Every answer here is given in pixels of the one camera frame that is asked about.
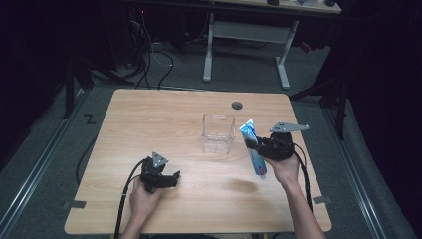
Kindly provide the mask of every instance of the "gray carpet floor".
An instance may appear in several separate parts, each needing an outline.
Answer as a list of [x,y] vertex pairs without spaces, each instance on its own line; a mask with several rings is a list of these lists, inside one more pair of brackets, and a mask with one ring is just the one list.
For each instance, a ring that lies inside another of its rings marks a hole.
[[[291,48],[286,61],[291,89],[284,91],[278,79],[274,59],[268,56],[245,56],[250,47],[230,50],[230,46],[215,49],[212,81],[202,82],[204,49],[201,44],[195,48],[177,50],[171,47],[155,46],[156,52],[162,51],[173,60],[171,73],[162,82],[162,89],[168,87],[197,89],[204,91],[281,93],[292,95],[310,87],[329,48],[305,53],[301,49]],[[274,52],[273,46],[265,49]],[[151,86],[158,84],[169,70],[169,59],[155,53],[151,59],[147,75]],[[120,74],[128,70],[121,69]],[[131,79],[135,83],[140,76]],[[145,81],[140,85],[147,88]],[[91,142],[100,130],[106,108],[116,89],[133,88],[121,86],[110,81],[95,79],[94,88],[80,98],[81,106],[69,122],[64,137],[58,143],[41,180],[36,184],[28,203],[20,214],[9,238],[110,238],[110,235],[68,235],[64,225],[69,213],[63,205],[73,200],[78,190],[77,175],[84,173],[89,160]],[[343,154],[337,146],[337,138],[332,133],[332,125],[320,108],[318,97],[305,97],[292,102],[299,123],[307,123],[310,130],[303,136],[313,161],[316,177],[324,196],[332,202],[326,207],[332,222],[332,229],[327,238],[373,238],[365,214],[356,198],[356,193],[347,176]],[[52,106],[36,121],[30,134],[23,142],[13,159],[0,173],[1,198],[0,213],[4,216],[15,196],[24,184],[32,168],[46,148],[56,128],[63,122],[65,95],[61,90]],[[409,224],[402,216],[394,197],[385,185],[382,175],[377,170],[364,139],[354,120],[353,111],[347,105],[347,117],[344,125],[345,145],[350,153],[356,170],[367,194],[380,219],[385,235],[379,238],[416,238]],[[292,233],[282,233],[276,238],[293,238]]]

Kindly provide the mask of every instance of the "clear plastic box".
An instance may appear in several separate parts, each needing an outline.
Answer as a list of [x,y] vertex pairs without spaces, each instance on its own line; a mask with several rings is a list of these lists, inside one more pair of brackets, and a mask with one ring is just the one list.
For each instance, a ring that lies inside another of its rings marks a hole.
[[203,151],[229,153],[235,138],[235,117],[204,114],[202,125]]

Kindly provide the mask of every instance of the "table top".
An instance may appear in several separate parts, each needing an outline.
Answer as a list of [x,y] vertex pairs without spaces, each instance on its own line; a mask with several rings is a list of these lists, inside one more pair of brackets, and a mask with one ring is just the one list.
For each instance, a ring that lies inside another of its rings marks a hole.
[[[233,102],[243,108],[234,110]],[[202,151],[204,114],[235,117],[228,154]],[[134,166],[153,151],[169,160],[163,175],[180,170],[181,176],[176,187],[165,190],[143,233],[293,231],[286,194],[272,168],[267,165],[264,180],[254,172],[238,131],[249,119],[257,135],[266,137],[280,120],[298,123],[289,98],[282,94],[115,91],[75,198],[86,206],[71,209],[66,232],[112,233],[124,184]],[[292,137],[309,158],[301,133],[293,132]],[[312,197],[321,196],[309,159],[308,174]],[[299,180],[303,186],[301,173]],[[121,229],[129,215],[127,198]],[[314,215],[323,231],[331,228],[324,204],[314,204]]]
[[272,6],[267,4],[267,0],[214,0],[215,2],[221,3],[233,3],[233,4],[244,4],[254,5],[260,7],[271,7],[281,8],[290,10],[300,10],[305,12],[319,12],[319,13],[341,13],[341,8],[335,3],[334,6],[328,7],[325,5],[323,0],[318,0],[316,6],[302,6],[298,1],[280,0],[279,6]]

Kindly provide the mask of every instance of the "person's right hand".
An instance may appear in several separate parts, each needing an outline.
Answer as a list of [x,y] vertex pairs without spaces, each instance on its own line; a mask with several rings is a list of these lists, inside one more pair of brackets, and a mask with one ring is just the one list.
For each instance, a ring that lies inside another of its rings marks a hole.
[[299,184],[299,160],[294,154],[283,161],[274,161],[265,157],[264,161],[273,168],[274,174],[283,188],[286,189],[287,186]]

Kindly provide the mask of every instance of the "tape piece on table corner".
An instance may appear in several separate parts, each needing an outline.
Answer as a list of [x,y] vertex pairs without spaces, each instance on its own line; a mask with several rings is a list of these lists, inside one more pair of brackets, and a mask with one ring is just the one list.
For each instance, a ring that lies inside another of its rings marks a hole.
[[315,204],[321,204],[324,203],[325,205],[332,203],[331,197],[329,196],[320,196],[320,197],[314,197],[314,203]]
[[77,200],[67,200],[63,203],[63,209],[70,209],[70,208],[85,208],[86,201],[77,201]]

